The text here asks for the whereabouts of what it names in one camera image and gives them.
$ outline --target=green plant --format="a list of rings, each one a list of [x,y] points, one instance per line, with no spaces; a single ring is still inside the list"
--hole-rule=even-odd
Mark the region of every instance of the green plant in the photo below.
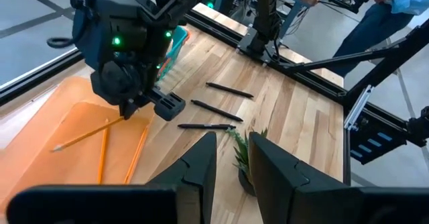
[[[247,133],[245,132],[244,139],[234,129],[228,129],[227,133],[237,142],[237,147],[234,147],[237,163],[234,166],[242,170],[246,174],[247,180],[253,184],[249,171],[249,137]],[[267,137],[268,129],[265,128],[260,134],[262,137]]]

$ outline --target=green led light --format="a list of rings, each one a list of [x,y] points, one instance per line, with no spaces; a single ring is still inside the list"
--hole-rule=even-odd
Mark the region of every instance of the green led light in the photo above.
[[[113,40],[112,40],[112,44],[113,45],[116,45],[116,46],[118,46],[118,45],[120,45],[122,42],[121,42],[121,38],[119,38],[119,37],[114,37],[113,38]]]

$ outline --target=plant pot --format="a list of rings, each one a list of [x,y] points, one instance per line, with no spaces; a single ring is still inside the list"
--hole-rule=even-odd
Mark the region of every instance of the plant pot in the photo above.
[[[255,189],[253,189],[253,185],[250,184],[249,180],[247,179],[246,173],[244,173],[244,171],[242,170],[239,170],[239,181],[244,191],[247,194],[250,194],[251,196],[256,197]]]

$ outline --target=small potted plant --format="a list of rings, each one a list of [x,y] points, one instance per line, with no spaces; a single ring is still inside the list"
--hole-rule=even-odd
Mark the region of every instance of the small potted plant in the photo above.
[[[245,132],[244,139],[234,129],[228,129],[227,133],[232,136],[237,142],[235,150],[235,159],[237,163],[234,164],[239,169],[239,181],[244,191],[247,194],[255,196],[255,190],[253,189],[252,176],[249,169],[249,137]],[[267,137],[268,129],[263,130],[260,134],[263,137]]]

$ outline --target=teal object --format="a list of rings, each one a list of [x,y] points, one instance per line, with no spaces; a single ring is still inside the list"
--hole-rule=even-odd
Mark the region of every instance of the teal object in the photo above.
[[[158,73],[157,80],[162,80],[167,72],[173,67],[176,63],[177,57],[179,56],[182,46],[186,43],[188,39],[188,32],[183,28],[178,26],[173,33],[173,46],[170,52],[167,53],[166,59],[160,68]]]

